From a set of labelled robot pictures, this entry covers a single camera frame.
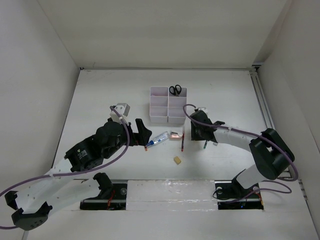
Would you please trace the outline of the black handled scissors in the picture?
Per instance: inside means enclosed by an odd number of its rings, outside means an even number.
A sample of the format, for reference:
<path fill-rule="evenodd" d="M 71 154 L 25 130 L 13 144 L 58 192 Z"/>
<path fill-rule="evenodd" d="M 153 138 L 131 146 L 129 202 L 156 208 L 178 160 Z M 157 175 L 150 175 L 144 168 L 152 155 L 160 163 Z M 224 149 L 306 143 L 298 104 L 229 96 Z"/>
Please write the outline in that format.
<path fill-rule="evenodd" d="M 179 84 L 171 85 L 169 87 L 169 93 L 173 96 L 178 97 L 182 92 L 182 87 Z"/>

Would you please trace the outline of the purple highlighter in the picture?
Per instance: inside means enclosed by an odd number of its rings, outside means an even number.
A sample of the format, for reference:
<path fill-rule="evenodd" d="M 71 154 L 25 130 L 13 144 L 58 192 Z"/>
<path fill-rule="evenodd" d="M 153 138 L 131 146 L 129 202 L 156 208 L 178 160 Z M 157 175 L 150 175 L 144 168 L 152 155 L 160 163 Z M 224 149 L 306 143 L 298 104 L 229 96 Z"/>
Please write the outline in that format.
<path fill-rule="evenodd" d="M 151 94 L 151 96 L 154 96 L 154 97 L 166 97 L 167 94 L 166 93 L 163 93 L 163 92 L 153 92 Z"/>

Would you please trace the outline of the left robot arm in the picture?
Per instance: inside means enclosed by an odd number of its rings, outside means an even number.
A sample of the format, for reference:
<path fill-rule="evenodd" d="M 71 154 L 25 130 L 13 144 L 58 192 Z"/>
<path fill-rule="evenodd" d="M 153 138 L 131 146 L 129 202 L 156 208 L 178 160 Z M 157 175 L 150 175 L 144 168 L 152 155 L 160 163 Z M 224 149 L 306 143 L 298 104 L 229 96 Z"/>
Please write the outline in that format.
<path fill-rule="evenodd" d="M 15 191 L 11 186 L 1 196 L 14 210 L 11 215 L 12 229 L 34 230 L 44 224 L 49 216 L 86 198 L 106 200 L 107 208 L 113 207 L 113 199 L 121 189 L 113 184 L 101 170 L 112 163 L 104 163 L 120 148 L 146 146 L 152 135 L 143 120 L 135 120 L 138 132 L 133 132 L 130 123 L 111 118 L 96 130 L 96 133 L 69 149 L 64 158 L 46 174 L 21 182 L 32 183 Z"/>

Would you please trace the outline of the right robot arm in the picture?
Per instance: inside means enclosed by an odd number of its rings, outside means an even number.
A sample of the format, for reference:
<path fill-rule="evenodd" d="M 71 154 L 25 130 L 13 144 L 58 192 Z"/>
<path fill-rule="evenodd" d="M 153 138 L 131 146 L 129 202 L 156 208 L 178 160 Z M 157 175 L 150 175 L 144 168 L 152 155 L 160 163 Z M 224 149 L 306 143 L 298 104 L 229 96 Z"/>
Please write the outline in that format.
<path fill-rule="evenodd" d="M 217 185 L 213 197 L 218 200 L 240 200 L 257 192 L 258 184 L 273 181 L 293 164 L 295 156 L 273 128 L 261 134 L 226 126 L 223 121 L 212 122 L 202 110 L 190 116 L 191 139 L 215 144 L 227 144 L 251 153 L 254 164 L 238 173 L 230 183 Z"/>

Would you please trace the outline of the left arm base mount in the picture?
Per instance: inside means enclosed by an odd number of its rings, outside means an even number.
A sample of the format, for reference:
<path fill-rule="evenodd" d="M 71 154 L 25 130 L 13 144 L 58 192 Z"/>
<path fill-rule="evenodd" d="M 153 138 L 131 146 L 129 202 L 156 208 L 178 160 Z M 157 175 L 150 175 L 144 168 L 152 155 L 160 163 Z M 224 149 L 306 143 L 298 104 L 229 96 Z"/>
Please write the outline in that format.
<path fill-rule="evenodd" d="M 128 181 L 110 180 L 106 173 L 97 173 L 99 194 L 84 199 L 79 208 L 84 211 L 124 211 L 127 204 Z"/>

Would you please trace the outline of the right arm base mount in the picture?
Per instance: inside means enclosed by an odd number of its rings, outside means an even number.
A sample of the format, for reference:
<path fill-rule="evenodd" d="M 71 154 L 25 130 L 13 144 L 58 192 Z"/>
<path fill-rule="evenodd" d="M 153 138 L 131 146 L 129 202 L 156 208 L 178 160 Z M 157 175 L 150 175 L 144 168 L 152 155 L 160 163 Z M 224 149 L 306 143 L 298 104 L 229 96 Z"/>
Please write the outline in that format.
<path fill-rule="evenodd" d="M 259 184 L 243 188 L 236 181 L 236 177 L 214 182 L 212 197 L 217 200 L 218 210 L 264 210 Z"/>

